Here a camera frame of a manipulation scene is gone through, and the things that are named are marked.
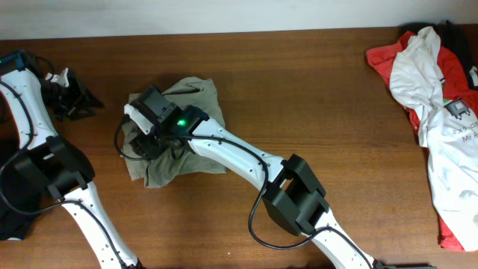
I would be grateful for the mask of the white printed t-shirt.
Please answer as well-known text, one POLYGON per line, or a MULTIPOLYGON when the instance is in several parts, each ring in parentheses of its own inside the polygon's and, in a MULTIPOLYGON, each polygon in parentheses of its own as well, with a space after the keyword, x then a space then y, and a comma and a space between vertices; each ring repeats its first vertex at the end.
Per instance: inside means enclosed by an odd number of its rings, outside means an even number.
POLYGON ((438 66, 441 38, 419 30, 394 59, 390 91, 418 116, 418 140, 429 150, 428 175, 436 211, 466 251, 477 249, 477 116, 463 99, 444 95, 438 66))

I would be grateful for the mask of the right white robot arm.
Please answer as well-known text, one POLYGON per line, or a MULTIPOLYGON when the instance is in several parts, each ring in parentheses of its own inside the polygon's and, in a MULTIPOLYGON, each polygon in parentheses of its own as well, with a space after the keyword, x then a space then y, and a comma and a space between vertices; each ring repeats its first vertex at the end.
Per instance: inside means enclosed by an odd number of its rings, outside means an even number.
POLYGON ((284 159, 261 151, 226 131, 200 108, 181 109, 156 87, 125 105, 124 113, 147 138, 160 145, 183 148, 229 168, 259 190, 253 208, 264 204, 269 217, 309 242, 336 268, 377 268, 340 227, 326 201, 326 191, 307 162, 298 155, 284 159))

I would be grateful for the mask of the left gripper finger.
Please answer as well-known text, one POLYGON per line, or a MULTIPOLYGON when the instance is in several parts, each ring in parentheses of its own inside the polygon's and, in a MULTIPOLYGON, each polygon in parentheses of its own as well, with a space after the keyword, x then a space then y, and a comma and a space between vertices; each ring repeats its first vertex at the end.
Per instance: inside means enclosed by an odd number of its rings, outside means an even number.
POLYGON ((71 120, 81 120, 88 117, 94 117, 95 111, 90 108, 72 108, 66 116, 71 120))
POLYGON ((97 99, 85 86, 80 86, 82 108, 104 108, 104 104, 97 99))

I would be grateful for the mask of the red t-shirt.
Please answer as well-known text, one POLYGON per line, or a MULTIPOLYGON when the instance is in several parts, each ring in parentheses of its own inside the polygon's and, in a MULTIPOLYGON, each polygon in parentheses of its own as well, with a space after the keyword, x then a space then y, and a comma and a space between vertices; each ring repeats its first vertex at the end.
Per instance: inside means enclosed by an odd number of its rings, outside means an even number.
MULTIPOLYGON (((366 53, 368 64, 382 77, 385 84, 388 86, 389 91, 390 77, 394 59, 397 56, 397 53, 402 52, 407 47, 409 38, 415 35, 417 34, 407 31, 399 38, 399 40, 395 44, 370 49, 366 53)), ((442 46, 442 44, 440 46, 440 52, 438 53, 438 66, 445 77, 445 97, 451 98, 453 100, 463 99, 467 104, 470 105, 471 110, 477 116, 477 92, 469 88, 465 76, 465 71, 459 59, 455 56, 453 52, 442 46)), ((415 134, 418 136, 418 127, 420 124, 420 120, 418 119, 417 114, 411 108, 403 108, 408 112, 412 128, 415 134)), ((439 244, 444 249, 472 252, 464 250, 462 245, 459 243, 451 230, 447 227, 445 222, 441 219, 439 214, 438 222, 440 227, 439 244)))

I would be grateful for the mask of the khaki green shorts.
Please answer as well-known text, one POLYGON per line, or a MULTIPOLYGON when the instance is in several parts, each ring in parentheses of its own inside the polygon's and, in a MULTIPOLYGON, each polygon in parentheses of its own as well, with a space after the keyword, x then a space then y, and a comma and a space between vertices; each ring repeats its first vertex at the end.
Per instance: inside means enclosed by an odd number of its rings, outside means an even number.
POLYGON ((137 157, 128 142, 133 138, 132 129, 138 126, 125 115, 118 127, 124 133, 124 143, 119 153, 125 159, 131 180, 142 179, 145 188, 161 188, 184 174, 226 172, 222 164, 192 152, 186 140, 179 137, 191 134, 202 120, 216 120, 221 127, 226 125, 217 89, 211 79, 183 78, 163 92, 151 86, 145 93, 134 93, 128 97, 127 104, 137 103, 147 106, 157 115, 151 135, 156 133, 155 129, 173 130, 173 138, 182 141, 186 153, 179 160, 174 160, 168 149, 152 161, 129 160, 129 156, 137 157))

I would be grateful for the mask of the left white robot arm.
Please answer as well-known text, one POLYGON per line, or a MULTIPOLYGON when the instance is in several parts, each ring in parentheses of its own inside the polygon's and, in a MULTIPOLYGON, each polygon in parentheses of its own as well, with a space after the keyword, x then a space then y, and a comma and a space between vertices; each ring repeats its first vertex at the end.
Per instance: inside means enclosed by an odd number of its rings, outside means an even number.
POLYGON ((45 74, 39 62, 23 49, 1 57, 1 95, 19 135, 19 149, 4 166, 69 212, 101 268, 141 268, 101 204, 92 164, 52 124, 92 117, 103 104, 73 71, 45 74))

